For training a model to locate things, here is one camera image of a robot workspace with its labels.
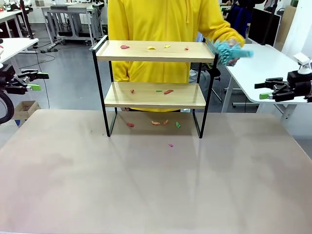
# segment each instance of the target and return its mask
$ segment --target white table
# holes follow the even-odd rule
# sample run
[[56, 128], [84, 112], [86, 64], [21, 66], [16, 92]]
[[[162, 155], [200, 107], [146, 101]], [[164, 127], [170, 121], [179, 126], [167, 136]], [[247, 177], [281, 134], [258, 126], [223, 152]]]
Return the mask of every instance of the white table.
[[9, 20], [13, 20], [13, 19], [14, 19], [16, 27], [18, 29], [19, 37], [20, 38], [23, 37], [23, 35], [22, 35], [21, 31], [20, 31], [20, 26], [19, 26], [18, 18], [17, 18], [18, 17], [17, 14], [21, 13], [21, 12], [22, 12], [21, 10], [19, 10], [19, 11], [10, 11], [10, 12], [7, 12], [7, 11], [0, 12], [0, 23], [5, 22], [5, 26], [6, 26], [6, 29], [8, 30], [9, 37], [12, 37], [12, 34], [10, 32], [8, 21]]
[[37, 38], [4, 38], [3, 43], [1, 44], [1, 46], [4, 48], [4, 51], [0, 55], [0, 63], [4, 63], [5, 61], [10, 60], [15, 72], [20, 73], [19, 66], [14, 56], [38, 41], [39, 40]]
[[236, 66], [227, 67], [231, 74], [231, 80], [224, 99], [222, 112], [227, 112], [234, 82], [239, 85], [251, 102], [261, 104], [258, 108], [258, 113], [262, 110], [262, 104], [274, 104], [283, 113], [282, 121], [290, 118], [298, 104], [309, 105], [303, 97], [295, 97], [294, 100], [283, 102], [260, 99], [260, 94], [269, 93], [272, 90], [267, 88], [255, 89], [255, 84], [264, 83], [267, 78], [277, 77], [283, 77], [286, 81], [288, 72], [298, 70], [299, 65], [270, 45], [246, 44], [243, 49], [252, 50], [254, 56], [252, 58], [241, 58]]
[[276, 118], [193, 121], [119, 112], [108, 138], [101, 111], [36, 111], [0, 149], [0, 231], [312, 233], [312, 162]]

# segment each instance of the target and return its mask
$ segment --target cardboard box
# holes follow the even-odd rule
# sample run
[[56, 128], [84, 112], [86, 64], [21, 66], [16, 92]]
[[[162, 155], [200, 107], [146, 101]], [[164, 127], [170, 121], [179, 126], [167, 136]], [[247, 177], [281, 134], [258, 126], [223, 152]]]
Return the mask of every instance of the cardboard box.
[[28, 119], [36, 110], [41, 109], [37, 101], [22, 101], [14, 109], [14, 120]]

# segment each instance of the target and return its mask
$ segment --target shelf board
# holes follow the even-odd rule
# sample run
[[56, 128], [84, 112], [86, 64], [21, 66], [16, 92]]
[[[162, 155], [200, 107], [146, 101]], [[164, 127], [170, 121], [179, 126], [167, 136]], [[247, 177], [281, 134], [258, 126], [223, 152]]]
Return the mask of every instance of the shelf board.
[[[165, 95], [169, 89], [173, 92]], [[198, 84], [113, 82], [105, 98], [106, 107], [204, 109], [205, 105]]]
[[[121, 49], [122, 45], [130, 48]], [[101, 61], [213, 62], [214, 58], [203, 42], [108, 40], [97, 52]]]

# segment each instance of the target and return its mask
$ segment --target black metal frame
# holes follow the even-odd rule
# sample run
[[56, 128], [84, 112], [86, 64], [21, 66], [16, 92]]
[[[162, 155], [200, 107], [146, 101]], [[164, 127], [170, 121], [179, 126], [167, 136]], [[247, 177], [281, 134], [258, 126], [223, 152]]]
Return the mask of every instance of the black metal frame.
[[[218, 63], [219, 53], [216, 50], [216, 48], [214, 47], [214, 45], [209, 40], [206, 41], [204, 39], [203, 42], [205, 42], [208, 45], [208, 47], [210, 48], [210, 50], [214, 53], [213, 69], [215, 69], [216, 66], [217, 66], [217, 63]], [[197, 84], [199, 84], [199, 80], [200, 80], [201, 67], [202, 67], [202, 63], [199, 64], [198, 75], [197, 75]], [[210, 82], [209, 82], [209, 87], [208, 87], [208, 94], [207, 94], [207, 98], [206, 98], [206, 106], [205, 106], [205, 110], [204, 110], [204, 116], [203, 116], [203, 121], [202, 121], [202, 124], [201, 124], [201, 128], [199, 128], [199, 124], [198, 124], [198, 121], [197, 121], [197, 118], [196, 118], [196, 114], [195, 114], [195, 109], [192, 109], [195, 126], [196, 126], [197, 133], [198, 133], [198, 136], [199, 136], [200, 139], [202, 139], [203, 135], [204, 135], [206, 117], [207, 117], [207, 112], [208, 112], [208, 107], [209, 107], [209, 102], [210, 102], [210, 96], [211, 96], [211, 92], [212, 92], [212, 89], [213, 89], [213, 84], [214, 84], [214, 78], [210, 77]]]
[[[115, 107], [115, 114], [113, 116], [112, 122], [110, 124], [110, 126], [108, 125], [108, 119], [107, 119], [107, 115], [106, 115], [106, 108], [105, 108], [105, 103], [104, 103], [104, 95], [103, 95], [103, 89], [102, 89], [102, 82], [101, 82], [101, 78], [100, 78], [100, 74], [99, 74], [99, 69], [98, 69], [98, 59], [97, 59], [97, 51], [98, 49], [102, 46], [102, 44], [104, 44], [106, 41], [108, 40], [108, 36], [104, 36], [97, 44], [96, 46], [92, 49], [92, 55], [93, 55], [93, 62], [94, 62], [94, 67], [96, 70], [96, 76], [97, 76], [97, 86], [98, 86], [98, 91], [99, 91], [99, 96], [101, 99], [101, 105], [102, 105], [102, 110], [103, 110], [103, 116], [104, 116], [104, 122], [105, 122], [105, 128], [106, 128], [106, 133], [107, 136], [110, 137], [112, 135], [112, 131], [114, 128], [114, 124], [115, 124], [115, 120], [116, 120], [116, 116], [117, 116], [117, 108]], [[207, 43], [208, 47], [210, 48], [210, 50], [214, 53], [214, 64], [213, 64], [213, 68], [216, 68], [217, 63], [218, 63], [218, 58], [219, 58], [219, 53], [216, 50], [216, 48], [214, 47], [214, 45], [208, 40], [206, 41], [204, 39], [205, 43]], [[110, 70], [110, 75], [111, 75], [111, 82], [114, 82], [114, 76], [113, 76], [113, 69], [112, 69], [112, 62], [108, 61], [109, 64], [109, 70]], [[201, 68], [202, 68], [202, 63], [199, 64], [199, 70], [198, 70], [198, 76], [197, 76], [197, 84], [199, 84], [199, 80], [200, 80], [200, 75], [201, 75]], [[195, 114], [195, 109], [192, 109], [193, 112], [193, 117], [194, 117], [194, 122], [195, 122], [195, 126], [197, 129], [197, 133], [199, 138], [203, 137], [204, 134], [204, 128], [205, 128], [205, 123], [206, 123], [206, 117], [207, 117], [207, 112], [208, 112], [208, 107], [209, 107], [209, 102], [210, 102], [210, 96], [211, 96], [211, 92], [212, 92], [212, 88], [213, 88], [213, 83], [214, 83], [214, 79], [210, 78], [210, 83], [209, 83], [209, 88], [208, 88], [208, 94], [207, 94], [207, 98], [206, 98], [206, 106], [205, 106], [205, 110], [204, 110], [204, 116], [203, 116], [203, 121], [201, 124], [201, 128], [199, 128], [199, 124], [196, 118], [196, 114]]]

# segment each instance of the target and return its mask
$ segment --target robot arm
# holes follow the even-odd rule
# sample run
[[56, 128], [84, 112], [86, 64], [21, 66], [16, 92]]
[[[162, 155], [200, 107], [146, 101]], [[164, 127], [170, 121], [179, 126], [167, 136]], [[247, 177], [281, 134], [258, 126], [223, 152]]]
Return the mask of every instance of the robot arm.
[[293, 100], [304, 96], [307, 102], [312, 102], [312, 70], [310, 59], [299, 53], [294, 56], [300, 66], [298, 71], [289, 72], [287, 81], [283, 78], [269, 78], [265, 83], [255, 84], [255, 89], [269, 88], [272, 93], [260, 94], [260, 99], [273, 99], [276, 102]]

